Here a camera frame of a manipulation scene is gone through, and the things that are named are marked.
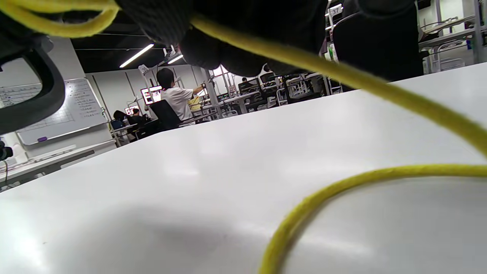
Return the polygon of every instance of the yellow rope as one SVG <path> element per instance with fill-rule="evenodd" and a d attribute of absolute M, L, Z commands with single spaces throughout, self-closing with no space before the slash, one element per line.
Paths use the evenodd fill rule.
<path fill-rule="evenodd" d="M 119 10 L 112 0 L 0 0 L 0 10 L 10 18 L 37 32 L 52 36 L 80 38 L 102 32 L 115 19 Z M 81 24 L 63 24 L 42 18 L 31 11 L 56 13 L 71 10 L 101 10 L 96 18 Z"/>
<path fill-rule="evenodd" d="M 77 38 L 94 35 L 109 26 L 118 6 L 113 0 L 0 0 L 0 10 L 25 26 L 48 35 Z M 69 10 L 101 10 L 97 18 L 83 24 L 65 25 L 40 18 L 36 12 L 64 12 Z M 335 64 L 292 46 L 253 37 L 215 24 L 201 16 L 191 23 L 204 33 L 249 52 L 287 64 L 316 71 L 344 84 L 368 91 L 383 99 L 426 117 L 458 134 L 487 157 L 487 132 L 462 115 L 423 96 L 364 73 L 344 64 Z M 385 180 L 418 176 L 487 177 L 487 165 L 417 165 L 381 169 L 347 178 L 325 187 L 305 198 L 285 218 L 274 233 L 262 258 L 261 274 L 276 274 L 282 260 L 306 220 L 329 198 L 351 188 Z"/>

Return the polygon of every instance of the white t-shirt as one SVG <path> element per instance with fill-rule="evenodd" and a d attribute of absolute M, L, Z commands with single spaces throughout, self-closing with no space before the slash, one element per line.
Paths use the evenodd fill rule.
<path fill-rule="evenodd" d="M 161 100 L 168 102 L 181 121 L 193 118 L 193 113 L 187 104 L 191 97 L 193 97 L 192 89 L 168 88 L 161 92 Z"/>

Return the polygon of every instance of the table surface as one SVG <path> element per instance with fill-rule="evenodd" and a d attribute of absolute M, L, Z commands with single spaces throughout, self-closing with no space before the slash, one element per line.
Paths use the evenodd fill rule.
<path fill-rule="evenodd" d="M 438 38 L 419 43 L 419 48 L 422 49 L 422 48 L 426 48 L 426 47 L 438 46 L 438 45 L 444 44 L 445 42 L 448 42 L 451 40 L 461 39 L 465 36 L 472 35 L 474 33 L 475 33 L 475 29 L 466 29 L 464 31 L 456 32 L 453 34 L 443 35 L 443 36 L 440 36 Z"/>
<path fill-rule="evenodd" d="M 202 110 L 206 110 L 206 109 L 209 109 L 209 108 L 212 108 L 212 107 L 221 106 L 223 104 L 224 104 L 223 102 L 218 102 L 216 105 L 207 105 L 207 106 L 201 107 L 201 109 Z"/>
<path fill-rule="evenodd" d="M 28 172 L 31 172 L 33 170 L 37 170 L 37 169 L 43 169 L 49 165 L 52 165 L 52 164 L 55 164 L 57 162 L 61 162 L 63 161 L 64 159 L 66 158 L 69 158 L 69 157 L 73 157 L 73 156 L 77 156 L 79 154 L 83 154 L 87 151 L 90 151 L 90 150 L 93 150 L 97 147 L 100 147 L 100 146 L 103 146 L 103 145 L 106 145 L 106 144 L 109 144 L 109 143 L 113 143 L 114 140 L 110 140 L 110 141 L 106 141 L 106 142 L 103 142 L 103 143 L 100 143 L 100 144 L 96 144 L 96 145 L 92 145 L 92 146 L 87 146 L 87 147 L 83 147 L 83 148 L 78 148 L 78 149 L 74 149 L 70 152 L 67 152 L 67 153 L 64 153 L 64 154 L 60 154 L 58 156 L 54 156 L 52 158 L 49 158 L 49 159 L 46 159 L 46 160 L 42 160 L 42 161 L 39 161 L 39 162 L 33 162 L 33 163 L 27 163 L 27 164 L 24 164 L 24 165 L 21 165 L 13 170 L 9 170 L 8 171 L 8 178 L 15 178 L 15 177 L 18 177 L 18 176 L 21 176 L 21 175 L 24 175 Z M 5 180 L 5 172 L 4 173 L 0 173 L 0 181 L 4 181 Z"/>
<path fill-rule="evenodd" d="M 236 96 L 234 98 L 230 98 L 230 99 L 227 99 L 227 100 L 224 100 L 225 103 L 230 103 L 230 102 L 233 102 L 233 101 L 237 101 L 237 100 L 241 100 L 241 99 L 245 99 L 247 97 L 250 97 L 254 94 L 257 94 L 259 93 L 260 91 L 254 91 L 254 92 L 251 92 L 251 93 L 247 93 L 247 94 L 244 94 L 244 95 L 240 95 L 240 96 Z"/>
<path fill-rule="evenodd" d="M 131 127 L 134 127 L 134 126 L 136 126 L 136 125 L 137 125 L 137 124 L 133 124 L 133 125 L 124 126 L 124 127 L 121 127 L 121 128 L 114 129 L 113 131 L 114 131 L 114 132 L 119 132 L 119 131 L 122 131 L 122 130 L 129 129 L 129 128 L 131 128 Z"/>
<path fill-rule="evenodd" d="M 484 63 L 398 84 L 487 126 L 486 75 Z M 284 216 L 322 187 L 385 167 L 485 162 L 363 91 L 166 131 L 1 193 L 0 272 L 253 274 Z M 317 214 L 285 272 L 484 273 L 486 182 L 414 178 L 345 193 Z"/>

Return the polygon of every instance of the black office chair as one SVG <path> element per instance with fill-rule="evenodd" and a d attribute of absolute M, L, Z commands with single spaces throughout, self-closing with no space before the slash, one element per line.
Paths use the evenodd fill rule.
<path fill-rule="evenodd" d="M 340 62 L 388 81 L 423 75 L 414 6 L 401 16 L 388 19 L 361 13 L 350 15 L 334 27 L 333 42 Z M 350 90 L 353 89 L 343 86 L 343 91 Z"/>
<path fill-rule="evenodd" d="M 166 100 L 161 100 L 150 105 L 150 108 L 159 120 L 161 131 L 176 129 L 181 124 L 178 115 Z"/>

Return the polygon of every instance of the whiteboard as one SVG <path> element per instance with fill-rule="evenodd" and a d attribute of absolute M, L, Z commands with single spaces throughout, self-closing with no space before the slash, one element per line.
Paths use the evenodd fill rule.
<path fill-rule="evenodd" d="M 16 131 L 22 143 L 32 145 L 107 122 L 87 79 L 67 80 L 64 85 L 66 97 L 56 113 Z M 41 88 L 41 84 L 3 87 L 0 99 L 5 106 L 18 104 L 37 95 Z"/>

